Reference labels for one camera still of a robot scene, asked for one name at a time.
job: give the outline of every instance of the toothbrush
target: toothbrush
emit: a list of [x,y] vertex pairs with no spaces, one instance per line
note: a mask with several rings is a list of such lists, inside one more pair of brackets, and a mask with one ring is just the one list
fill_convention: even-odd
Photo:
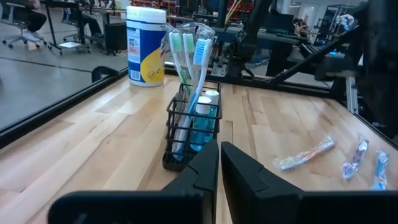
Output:
[[[193,54],[193,65],[195,66],[196,71],[200,72],[200,78],[197,85],[197,89],[193,93],[189,104],[188,104],[188,114],[192,114],[193,110],[195,109],[195,105],[199,99],[201,90],[206,80],[206,73],[207,73],[207,66],[209,63],[211,51],[211,40],[210,39],[198,39],[197,45],[195,48],[195,53]],[[189,128],[191,119],[189,116],[184,117],[182,120],[182,125],[179,125],[181,128]],[[178,141],[184,141],[187,137],[187,130],[180,129],[178,133],[176,133],[176,137]],[[172,152],[180,152],[182,150],[183,143],[176,142],[173,145]],[[182,160],[181,154],[174,154],[174,158],[181,161]]]
[[174,65],[175,69],[177,70],[178,76],[181,79],[182,84],[184,84],[185,90],[188,92],[188,94],[191,94],[191,88],[188,85],[187,79],[185,78],[185,74],[181,69],[180,65],[180,57],[178,54],[182,52],[182,43],[181,43],[181,37],[179,33],[174,33],[170,32],[169,33],[169,40],[170,40],[170,50],[172,51],[173,59],[174,59]]
[[182,39],[184,42],[184,50],[185,50],[185,61],[187,63],[189,75],[193,80],[193,68],[191,64],[190,54],[195,51],[195,43],[193,41],[193,34],[182,34]]

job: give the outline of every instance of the wooden table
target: wooden table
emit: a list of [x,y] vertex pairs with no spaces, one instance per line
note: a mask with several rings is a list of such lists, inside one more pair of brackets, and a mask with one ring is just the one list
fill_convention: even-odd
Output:
[[[163,86],[140,88],[127,78],[107,87],[0,152],[0,223],[46,223],[47,210],[74,190],[157,190],[176,173],[162,168],[166,106],[177,77]],[[388,188],[397,189],[398,152],[333,100],[223,84],[220,141],[230,141],[285,180],[304,190],[367,190],[375,154],[389,151]],[[357,145],[370,141],[366,160],[345,182],[341,166]],[[318,144],[336,147],[295,170],[282,173],[276,157]],[[230,223],[219,183],[218,223]]]

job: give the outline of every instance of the black wire rack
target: black wire rack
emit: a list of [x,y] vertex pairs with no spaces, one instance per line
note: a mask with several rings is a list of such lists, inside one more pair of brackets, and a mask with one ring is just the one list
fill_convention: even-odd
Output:
[[[171,170],[174,172],[181,172],[188,165],[188,163],[198,154],[198,151],[193,150],[191,146],[203,146],[206,143],[198,143],[193,142],[191,140],[192,132],[199,133],[210,133],[213,135],[212,139],[217,139],[217,134],[220,131],[220,119],[222,118],[222,109],[221,109],[221,83],[220,82],[206,82],[202,92],[207,90],[214,90],[218,92],[218,104],[213,105],[209,104],[209,106],[216,107],[216,116],[210,115],[199,115],[199,114],[188,114],[184,113],[183,109],[188,105],[188,94],[185,91],[185,85],[181,84],[178,93],[173,97],[171,102],[167,107],[167,112],[169,117],[166,122],[167,132],[166,132],[166,140],[167,145],[165,148],[165,152],[162,158],[163,168],[167,170]],[[183,128],[178,126],[178,123],[184,117],[190,117],[190,125],[189,128]],[[202,130],[193,128],[192,121],[195,118],[206,118],[209,122],[214,122],[214,130]],[[186,138],[184,141],[179,141],[175,139],[175,133],[186,131]]]

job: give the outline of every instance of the product label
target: product label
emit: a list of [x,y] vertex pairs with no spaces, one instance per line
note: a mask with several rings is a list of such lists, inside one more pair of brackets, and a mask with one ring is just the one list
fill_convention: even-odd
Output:
[[142,83],[164,79],[165,26],[127,20],[129,78]]

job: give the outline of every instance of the disinfecting wipes container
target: disinfecting wipes container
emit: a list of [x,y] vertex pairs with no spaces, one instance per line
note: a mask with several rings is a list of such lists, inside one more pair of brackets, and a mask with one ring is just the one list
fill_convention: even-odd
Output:
[[130,82],[159,86],[164,80],[166,12],[149,7],[127,7]]

